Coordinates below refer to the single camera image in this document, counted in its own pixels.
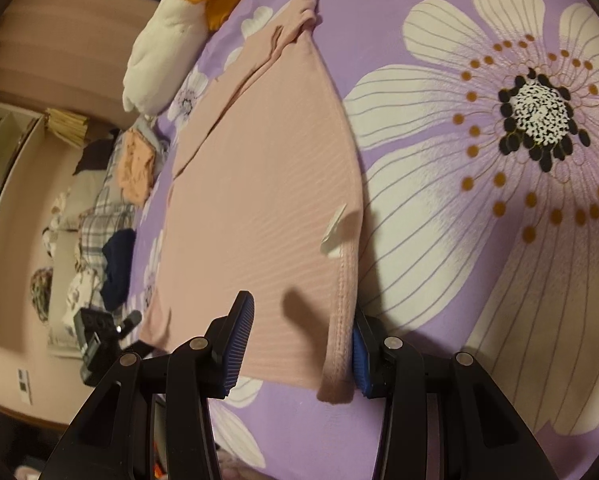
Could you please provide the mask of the pink striped shirt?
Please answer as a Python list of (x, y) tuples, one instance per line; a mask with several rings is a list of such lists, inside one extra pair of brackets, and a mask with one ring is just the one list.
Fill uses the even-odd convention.
[(167, 174), (141, 339), (162, 350), (254, 298), (246, 376), (347, 403), (362, 185), (339, 95), (313, 42), (317, 0), (243, 44), (193, 108)]

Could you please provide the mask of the dark navy folded garment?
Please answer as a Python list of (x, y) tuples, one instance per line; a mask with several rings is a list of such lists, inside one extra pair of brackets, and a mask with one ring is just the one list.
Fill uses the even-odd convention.
[(114, 312), (127, 298), (135, 242), (136, 231), (122, 229), (115, 232), (102, 248), (106, 270), (100, 294), (106, 311)]

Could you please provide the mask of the plaid folded cloth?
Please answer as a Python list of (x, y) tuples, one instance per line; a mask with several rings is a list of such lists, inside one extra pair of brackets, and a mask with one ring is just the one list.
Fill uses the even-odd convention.
[(103, 247), (117, 232), (134, 226), (137, 207), (125, 200), (117, 182), (117, 168), (123, 154), (124, 134), (120, 133), (106, 167), (103, 184), (94, 206), (83, 215), (79, 229), (80, 265), (100, 276), (106, 272)]

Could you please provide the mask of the orange patterned folded garment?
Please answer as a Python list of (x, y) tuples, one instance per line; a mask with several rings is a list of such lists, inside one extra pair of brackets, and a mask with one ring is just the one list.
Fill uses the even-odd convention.
[(140, 207), (147, 201), (154, 182), (155, 159), (155, 147), (139, 130), (131, 128), (123, 134), (116, 179), (126, 202)]

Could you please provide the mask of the grey folded garment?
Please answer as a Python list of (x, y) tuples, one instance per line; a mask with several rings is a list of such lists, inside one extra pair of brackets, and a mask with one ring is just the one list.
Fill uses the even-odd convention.
[(170, 139), (158, 129), (156, 119), (140, 115), (132, 124), (132, 129), (143, 136), (143, 139), (154, 148), (156, 157), (164, 162), (170, 151)]

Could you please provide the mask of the purple floral bed sheet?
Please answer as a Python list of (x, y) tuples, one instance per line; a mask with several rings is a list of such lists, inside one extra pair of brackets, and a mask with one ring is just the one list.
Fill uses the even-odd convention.
[[(242, 0), (158, 127), (138, 226), (150, 306), (179, 132), (290, 0)], [(362, 185), (356, 308), (409, 349), (482, 366), (556, 479), (599, 479), (599, 14), (587, 0), (317, 0), (313, 42)], [(241, 370), (210, 404), (222, 451), (276, 479), (368, 479), (384, 404)]]

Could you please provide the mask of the white plush duck toy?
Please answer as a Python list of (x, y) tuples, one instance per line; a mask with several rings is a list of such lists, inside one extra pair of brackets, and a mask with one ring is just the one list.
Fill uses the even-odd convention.
[(170, 104), (206, 40), (241, 0), (161, 0), (139, 32), (123, 78), (127, 113), (154, 116)]

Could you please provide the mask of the pink curtain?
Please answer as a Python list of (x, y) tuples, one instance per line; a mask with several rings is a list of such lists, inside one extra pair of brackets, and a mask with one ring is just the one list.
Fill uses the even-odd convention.
[(154, 0), (13, 0), (0, 17), (0, 101), (128, 127), (123, 77)]

